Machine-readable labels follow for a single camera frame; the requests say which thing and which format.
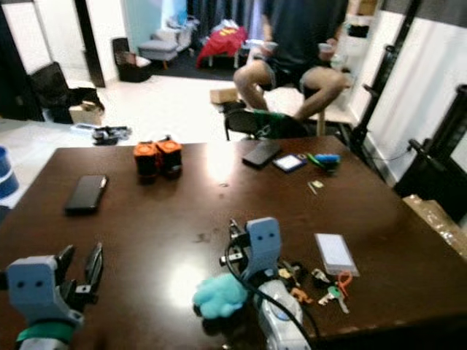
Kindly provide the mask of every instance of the small card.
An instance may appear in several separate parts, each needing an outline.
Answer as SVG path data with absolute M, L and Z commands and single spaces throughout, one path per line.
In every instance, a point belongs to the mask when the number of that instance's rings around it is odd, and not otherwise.
M 350 271 L 353 276 L 360 275 L 342 235 L 317 233 L 314 236 L 327 273 L 335 276 L 342 271 Z

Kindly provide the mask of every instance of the shorts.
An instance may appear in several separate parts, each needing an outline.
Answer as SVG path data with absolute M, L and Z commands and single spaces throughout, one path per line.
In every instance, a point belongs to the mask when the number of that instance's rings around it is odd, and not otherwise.
M 309 70 L 322 65 L 315 64 L 285 68 L 274 60 L 266 60 L 263 62 L 266 64 L 269 76 L 271 77 L 271 84 L 260 85 L 263 90 L 271 91 L 292 83 L 295 89 L 304 94 L 305 98 L 314 95 L 318 91 L 309 89 L 304 85 L 304 76 Z

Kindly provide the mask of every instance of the person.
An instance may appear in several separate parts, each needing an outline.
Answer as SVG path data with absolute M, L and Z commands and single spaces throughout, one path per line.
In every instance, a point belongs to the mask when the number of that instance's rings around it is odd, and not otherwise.
M 306 98 L 293 115 L 303 122 L 349 87 L 345 76 L 329 66 L 347 7 L 348 0 L 265 0 L 262 51 L 266 58 L 241 67 L 233 76 L 249 107 L 268 110 L 258 85 L 273 90 L 293 83 Z M 274 52 L 267 50 L 274 46 L 269 42 L 277 43 Z M 320 43 L 327 43 L 328 50 L 320 52 Z

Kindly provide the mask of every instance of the blue bucket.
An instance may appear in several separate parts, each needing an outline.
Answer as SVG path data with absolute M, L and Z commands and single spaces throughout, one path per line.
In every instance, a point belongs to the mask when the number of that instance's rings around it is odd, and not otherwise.
M 11 195 L 19 186 L 20 184 L 7 158 L 7 149 L 0 146 L 0 199 Z

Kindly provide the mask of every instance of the red cloth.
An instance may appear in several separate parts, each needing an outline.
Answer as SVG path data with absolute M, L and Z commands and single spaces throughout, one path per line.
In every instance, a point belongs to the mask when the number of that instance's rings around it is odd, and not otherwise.
M 196 68 L 201 67 L 201 62 L 205 57 L 218 55 L 220 53 L 227 53 L 229 56 L 235 55 L 242 47 L 242 42 L 244 42 L 247 37 L 248 35 L 244 27 L 238 29 L 224 28 L 214 32 L 199 53 L 198 60 L 196 61 Z

